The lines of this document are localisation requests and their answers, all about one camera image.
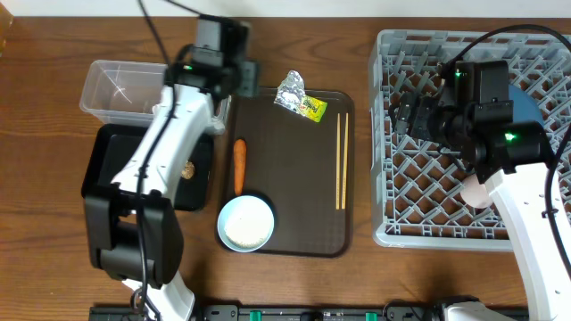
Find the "aluminium foil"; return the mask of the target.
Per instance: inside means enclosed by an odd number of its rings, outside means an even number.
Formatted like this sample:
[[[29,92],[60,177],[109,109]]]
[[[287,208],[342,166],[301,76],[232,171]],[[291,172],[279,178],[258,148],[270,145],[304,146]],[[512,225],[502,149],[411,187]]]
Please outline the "aluminium foil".
[[[305,85],[302,76],[298,71],[290,70],[277,88],[274,103],[289,111],[299,113],[304,96]]]

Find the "yellow green snack wrapper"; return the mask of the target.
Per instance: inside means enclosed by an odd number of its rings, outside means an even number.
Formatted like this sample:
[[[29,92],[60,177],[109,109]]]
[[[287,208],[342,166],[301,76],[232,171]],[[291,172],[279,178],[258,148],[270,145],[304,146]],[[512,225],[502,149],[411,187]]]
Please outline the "yellow green snack wrapper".
[[[305,118],[319,123],[327,109],[327,102],[321,101],[315,97],[305,95],[299,105],[299,112]]]

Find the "blue plate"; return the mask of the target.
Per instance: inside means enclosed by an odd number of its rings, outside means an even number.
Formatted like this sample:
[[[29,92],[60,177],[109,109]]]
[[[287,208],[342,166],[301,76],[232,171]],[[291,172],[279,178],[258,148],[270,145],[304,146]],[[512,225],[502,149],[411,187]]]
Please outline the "blue plate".
[[[542,113],[535,102],[535,100],[529,96],[522,89],[509,85],[509,99],[513,101],[513,122],[523,123],[527,121],[535,121],[539,123],[542,127],[544,126],[544,121]]]

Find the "brown food scrap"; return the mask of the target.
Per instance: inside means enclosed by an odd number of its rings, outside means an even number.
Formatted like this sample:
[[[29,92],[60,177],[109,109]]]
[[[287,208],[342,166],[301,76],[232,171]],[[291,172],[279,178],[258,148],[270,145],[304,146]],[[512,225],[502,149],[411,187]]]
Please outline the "brown food scrap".
[[[181,177],[185,180],[190,180],[195,173],[195,166],[193,162],[188,160],[185,164],[185,167],[181,171]]]

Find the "light blue rice bowl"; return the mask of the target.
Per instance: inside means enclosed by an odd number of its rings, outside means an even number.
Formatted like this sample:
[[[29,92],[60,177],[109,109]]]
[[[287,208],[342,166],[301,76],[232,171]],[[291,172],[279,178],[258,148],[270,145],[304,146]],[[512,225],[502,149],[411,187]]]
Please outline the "light blue rice bowl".
[[[236,252],[257,251],[272,236],[274,227],[270,206],[252,195],[238,196],[227,202],[217,221],[219,239]]]

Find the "white tissue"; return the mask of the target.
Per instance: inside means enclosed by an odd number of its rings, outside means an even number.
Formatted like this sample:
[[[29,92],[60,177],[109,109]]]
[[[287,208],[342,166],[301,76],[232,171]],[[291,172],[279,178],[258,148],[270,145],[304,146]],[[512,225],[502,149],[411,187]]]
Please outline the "white tissue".
[[[206,127],[205,132],[208,135],[219,136],[226,131],[227,114],[221,113],[220,115],[213,116],[211,122]]]

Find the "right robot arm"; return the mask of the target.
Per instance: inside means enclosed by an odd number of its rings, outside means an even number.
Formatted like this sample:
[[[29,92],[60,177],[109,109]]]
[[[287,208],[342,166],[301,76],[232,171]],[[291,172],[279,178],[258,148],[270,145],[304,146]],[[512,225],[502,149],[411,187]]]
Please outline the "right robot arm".
[[[532,320],[570,318],[570,223],[561,158],[535,119],[516,121],[505,61],[456,62],[437,97],[404,93],[393,131],[442,145],[467,162],[501,215]]]

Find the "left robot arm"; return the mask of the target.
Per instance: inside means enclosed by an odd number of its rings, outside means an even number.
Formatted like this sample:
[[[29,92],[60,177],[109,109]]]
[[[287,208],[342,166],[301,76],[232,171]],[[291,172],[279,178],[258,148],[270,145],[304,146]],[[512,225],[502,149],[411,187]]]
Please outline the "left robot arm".
[[[84,187],[92,266],[132,291],[127,307],[92,307],[92,320],[188,320],[195,296],[179,273],[184,236],[175,212],[182,171],[231,95],[257,92],[251,28],[199,14],[196,40],[166,61],[161,100],[141,142],[108,185]]]

